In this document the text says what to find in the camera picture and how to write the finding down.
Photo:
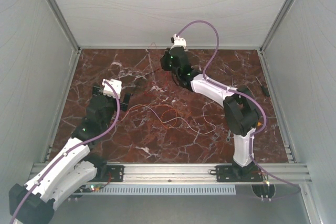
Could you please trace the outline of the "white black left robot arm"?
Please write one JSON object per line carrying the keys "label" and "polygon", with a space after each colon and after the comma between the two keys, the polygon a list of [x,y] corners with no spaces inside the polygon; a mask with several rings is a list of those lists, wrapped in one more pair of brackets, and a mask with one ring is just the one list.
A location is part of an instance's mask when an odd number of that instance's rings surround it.
{"label": "white black left robot arm", "polygon": [[58,207],[81,185],[107,177],[106,165],[87,156],[93,144],[114,128],[125,106],[120,102],[121,81],[104,79],[102,85],[61,151],[24,185],[10,189],[11,223],[50,223]]}

